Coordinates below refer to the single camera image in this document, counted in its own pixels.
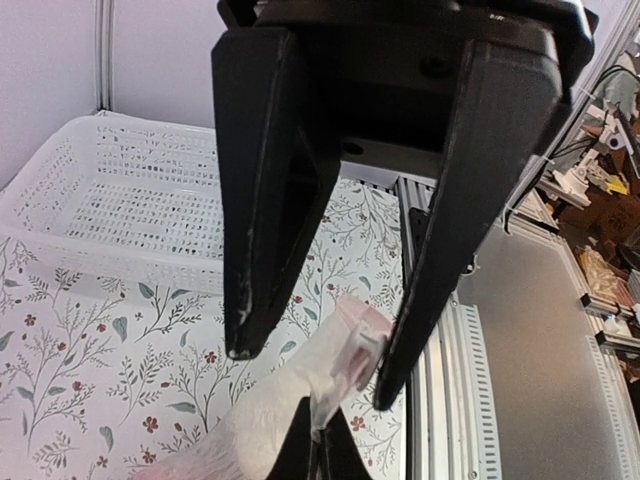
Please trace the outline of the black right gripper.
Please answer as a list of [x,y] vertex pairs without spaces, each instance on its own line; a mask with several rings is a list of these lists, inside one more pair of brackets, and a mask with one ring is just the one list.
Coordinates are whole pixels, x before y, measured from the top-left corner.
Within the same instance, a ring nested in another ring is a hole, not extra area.
[[566,111],[594,53],[580,1],[221,1],[217,135],[222,166],[311,173],[379,149],[443,149],[463,57],[485,44],[558,69]]

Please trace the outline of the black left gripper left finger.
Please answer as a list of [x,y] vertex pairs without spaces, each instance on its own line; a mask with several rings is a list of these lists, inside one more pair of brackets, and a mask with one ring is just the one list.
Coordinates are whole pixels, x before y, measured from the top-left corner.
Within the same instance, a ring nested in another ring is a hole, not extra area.
[[303,397],[267,480],[313,480],[318,477],[319,444],[311,436],[310,399]]

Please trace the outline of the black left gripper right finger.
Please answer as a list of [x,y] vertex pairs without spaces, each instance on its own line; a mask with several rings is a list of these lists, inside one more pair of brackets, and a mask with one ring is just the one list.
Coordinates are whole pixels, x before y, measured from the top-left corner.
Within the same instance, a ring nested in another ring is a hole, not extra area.
[[319,478],[322,480],[371,480],[349,424],[338,409],[320,431]]

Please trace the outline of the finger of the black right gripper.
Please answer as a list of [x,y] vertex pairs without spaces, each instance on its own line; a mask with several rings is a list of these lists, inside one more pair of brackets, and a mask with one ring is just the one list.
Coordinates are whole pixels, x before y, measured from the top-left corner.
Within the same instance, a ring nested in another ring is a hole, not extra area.
[[224,213],[225,349],[256,358],[279,323],[340,170],[298,37],[232,29],[211,53]]
[[375,409],[388,410],[409,379],[561,96],[559,68],[548,57],[487,42],[466,47],[444,165],[377,377]]

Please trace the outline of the clear zip top bag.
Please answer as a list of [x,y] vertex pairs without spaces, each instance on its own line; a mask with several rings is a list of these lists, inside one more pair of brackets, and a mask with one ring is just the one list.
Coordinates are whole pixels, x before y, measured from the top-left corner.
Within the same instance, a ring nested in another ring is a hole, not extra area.
[[354,391],[369,383],[392,323],[344,295],[296,353],[258,382],[195,446],[137,473],[139,479],[264,479],[271,471],[303,397],[311,436],[323,430]]

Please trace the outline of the white perforated plastic basket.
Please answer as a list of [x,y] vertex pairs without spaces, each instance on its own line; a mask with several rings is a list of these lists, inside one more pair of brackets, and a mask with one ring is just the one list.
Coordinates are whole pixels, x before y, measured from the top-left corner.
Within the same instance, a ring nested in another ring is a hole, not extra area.
[[216,134],[122,115],[75,118],[6,187],[1,230],[52,266],[219,295]]

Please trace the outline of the floral patterned tablecloth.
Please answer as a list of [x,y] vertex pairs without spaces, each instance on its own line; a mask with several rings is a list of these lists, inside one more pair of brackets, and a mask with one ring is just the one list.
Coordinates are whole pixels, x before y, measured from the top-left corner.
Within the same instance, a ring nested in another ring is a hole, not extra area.
[[1,230],[1,475],[129,479],[193,446],[351,294],[402,293],[399,202],[339,180],[285,315],[254,361],[229,359],[222,293],[41,261]]

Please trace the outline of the aluminium front rail frame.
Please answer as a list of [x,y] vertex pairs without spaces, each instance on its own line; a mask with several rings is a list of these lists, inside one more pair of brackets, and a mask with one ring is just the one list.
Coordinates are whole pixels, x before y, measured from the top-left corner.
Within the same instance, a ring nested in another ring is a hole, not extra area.
[[635,479],[617,350],[531,194],[484,241],[422,354],[388,479]]

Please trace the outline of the aluminium corner post right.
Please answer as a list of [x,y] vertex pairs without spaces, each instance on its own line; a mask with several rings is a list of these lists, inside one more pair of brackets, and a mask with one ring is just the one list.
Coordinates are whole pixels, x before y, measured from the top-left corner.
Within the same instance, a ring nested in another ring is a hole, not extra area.
[[112,110],[114,0],[95,2],[96,109]]

